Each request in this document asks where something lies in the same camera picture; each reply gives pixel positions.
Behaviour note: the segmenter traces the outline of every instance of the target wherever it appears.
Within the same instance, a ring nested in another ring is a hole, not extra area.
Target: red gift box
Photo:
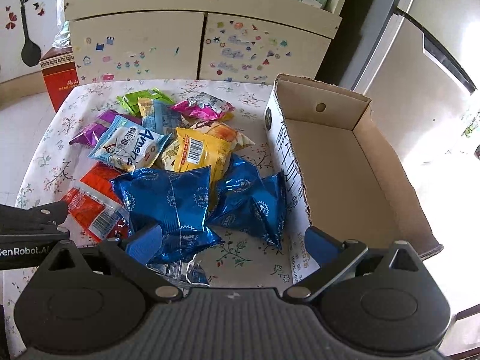
[[[71,90],[78,86],[77,70],[71,47],[54,48],[40,59],[46,90],[57,112]]]

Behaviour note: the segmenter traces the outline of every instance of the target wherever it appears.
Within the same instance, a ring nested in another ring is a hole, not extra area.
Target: ribbed black surface
[[[28,349],[21,356],[22,360],[360,358],[379,357],[338,342],[309,307],[285,303],[273,289],[195,289],[180,302],[155,306],[139,330],[115,347],[82,356],[56,356]],[[442,358],[433,351],[408,357]]]

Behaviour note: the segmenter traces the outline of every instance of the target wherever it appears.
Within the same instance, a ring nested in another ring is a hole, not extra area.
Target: metal screw
[[[290,296],[291,298],[295,299],[305,299],[308,298],[311,295],[311,292],[308,288],[306,287],[290,287],[288,290],[286,290],[286,294]]]
[[[173,286],[162,286],[155,290],[155,295],[160,298],[175,298],[179,294],[179,289]]]

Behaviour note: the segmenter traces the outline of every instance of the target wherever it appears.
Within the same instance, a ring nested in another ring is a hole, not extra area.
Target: floral tablecloth
[[[74,88],[63,103],[30,162],[16,206],[30,208],[60,200],[75,180],[80,179],[95,161],[87,158],[90,148],[69,146],[69,141],[97,115],[106,109],[125,111],[116,100],[146,88],[157,87],[176,101],[199,92],[207,92],[231,102],[236,110],[229,125],[243,131],[256,142],[255,146],[238,152],[256,164],[262,176],[274,172],[263,127],[263,110],[271,86],[222,81],[140,80],[83,85]],[[77,246],[92,245],[93,240],[69,216],[65,225]],[[213,287],[277,287],[280,292],[291,285],[289,243],[284,240],[282,251],[241,232],[220,231],[224,244],[198,255]],[[10,354],[18,356],[25,350],[14,322],[14,305],[35,268],[6,271],[3,281],[5,330]]]

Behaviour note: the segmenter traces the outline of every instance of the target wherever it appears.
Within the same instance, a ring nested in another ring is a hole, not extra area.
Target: refrigerator door
[[[409,174],[444,154],[460,137],[479,91],[461,72],[452,68],[452,73],[442,64],[447,58],[417,23],[397,19],[397,36],[366,95],[372,99],[373,120]]]
[[[480,0],[413,0],[407,12],[480,87]]]

